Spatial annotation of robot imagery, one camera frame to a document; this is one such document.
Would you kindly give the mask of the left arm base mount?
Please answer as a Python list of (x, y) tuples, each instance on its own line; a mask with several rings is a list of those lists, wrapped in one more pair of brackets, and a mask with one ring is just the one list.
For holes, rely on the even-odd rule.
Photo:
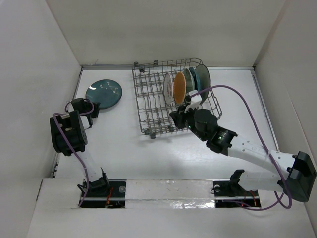
[(108, 191), (91, 192), (89, 191), (81, 208), (125, 208), (126, 180), (111, 179)]

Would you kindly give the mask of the white plate red characters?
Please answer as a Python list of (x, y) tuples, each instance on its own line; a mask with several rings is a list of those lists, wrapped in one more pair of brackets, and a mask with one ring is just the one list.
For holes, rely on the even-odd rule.
[(163, 82), (163, 96), (166, 105), (170, 105), (174, 99), (174, 82), (170, 73), (166, 73)]

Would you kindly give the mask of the light green flower plate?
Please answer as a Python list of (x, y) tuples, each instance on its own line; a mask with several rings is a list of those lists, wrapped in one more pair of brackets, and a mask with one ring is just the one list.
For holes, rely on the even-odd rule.
[(188, 68), (184, 69), (183, 74), (185, 76), (185, 81), (186, 81), (186, 95), (188, 95), (190, 92), (196, 89), (195, 81)]

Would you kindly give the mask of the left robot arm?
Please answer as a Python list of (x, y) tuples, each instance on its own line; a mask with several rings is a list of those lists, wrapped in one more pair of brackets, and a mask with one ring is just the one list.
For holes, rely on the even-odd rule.
[(92, 127), (92, 119), (99, 115), (100, 103), (77, 98), (69, 104), (71, 111), (64, 114), (54, 113), (50, 118), (53, 147), (57, 153), (79, 161), (86, 177), (86, 181), (78, 186), (83, 192), (106, 196), (110, 193), (110, 182), (103, 169), (94, 165), (90, 153), (85, 149), (88, 138), (82, 122), (82, 119), (87, 119), (88, 128)]

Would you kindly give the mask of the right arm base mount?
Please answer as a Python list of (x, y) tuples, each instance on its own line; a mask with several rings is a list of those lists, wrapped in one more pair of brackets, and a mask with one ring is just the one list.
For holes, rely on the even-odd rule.
[(246, 191), (240, 185), (230, 185), (228, 180), (214, 180), (211, 194), (216, 208), (261, 208), (258, 191)]

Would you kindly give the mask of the cream plate tree drawing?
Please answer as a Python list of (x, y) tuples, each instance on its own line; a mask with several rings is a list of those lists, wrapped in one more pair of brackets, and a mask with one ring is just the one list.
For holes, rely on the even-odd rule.
[(201, 91), (204, 91), (205, 89), (209, 88), (211, 81), (210, 81), (209, 70), (207, 69), (207, 67), (204, 64), (200, 64), (195, 68), (195, 71), (200, 78)]

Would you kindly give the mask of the round woven bamboo tray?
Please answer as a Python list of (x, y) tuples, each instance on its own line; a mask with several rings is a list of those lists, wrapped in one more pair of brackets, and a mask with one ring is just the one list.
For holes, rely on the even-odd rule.
[(186, 78), (183, 72), (177, 73), (174, 80), (174, 99), (176, 104), (182, 104), (186, 95)]

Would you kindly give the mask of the dark teal blossom plate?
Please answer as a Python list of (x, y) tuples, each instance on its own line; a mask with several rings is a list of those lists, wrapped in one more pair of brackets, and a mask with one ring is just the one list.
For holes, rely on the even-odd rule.
[(111, 79), (102, 79), (89, 86), (85, 98), (92, 103), (99, 103), (99, 109), (105, 110), (115, 106), (123, 94), (119, 83)]

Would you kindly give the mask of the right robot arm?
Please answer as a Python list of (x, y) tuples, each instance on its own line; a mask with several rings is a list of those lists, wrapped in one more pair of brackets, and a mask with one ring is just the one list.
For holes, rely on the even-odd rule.
[(211, 151), (255, 164), (265, 172), (253, 173), (237, 169), (230, 177), (229, 189), (235, 195), (245, 190), (271, 190), (283, 192), (299, 202), (308, 202), (317, 172), (310, 156), (266, 151), (237, 133), (218, 126), (217, 118), (207, 109), (185, 110), (180, 106), (170, 113), (178, 129), (189, 129)]

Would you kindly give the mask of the teal scalloped plate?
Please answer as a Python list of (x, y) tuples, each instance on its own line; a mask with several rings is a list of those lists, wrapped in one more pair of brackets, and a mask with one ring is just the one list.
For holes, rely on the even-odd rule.
[(189, 67), (189, 71), (191, 72), (194, 83), (195, 83), (195, 89), (200, 92), (201, 91), (201, 82), (198, 74), (196, 73), (195, 69), (193, 67)]

